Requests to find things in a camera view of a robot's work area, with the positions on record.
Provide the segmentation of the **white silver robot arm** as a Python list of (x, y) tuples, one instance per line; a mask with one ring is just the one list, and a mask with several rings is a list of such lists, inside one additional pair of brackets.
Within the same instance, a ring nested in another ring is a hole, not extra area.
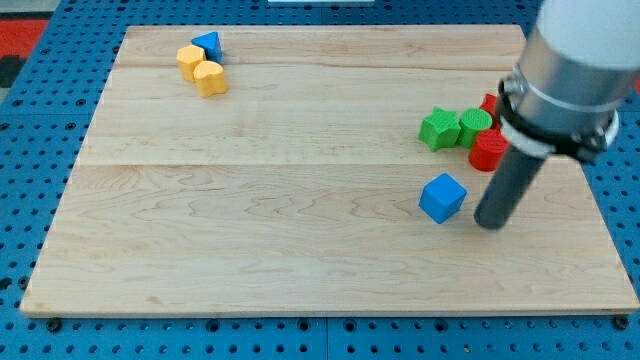
[(639, 76), (639, 0), (546, 0), (499, 85), (502, 134), (520, 152), (590, 161), (614, 141)]

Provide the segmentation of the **red block behind arm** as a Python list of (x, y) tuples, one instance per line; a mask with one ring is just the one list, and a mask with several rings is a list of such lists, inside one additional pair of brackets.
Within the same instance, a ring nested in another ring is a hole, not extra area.
[(479, 108), (487, 112), (492, 118), (492, 129), (499, 129), (501, 127), (498, 116), (496, 115), (496, 102), (497, 96), (494, 94), (486, 93)]

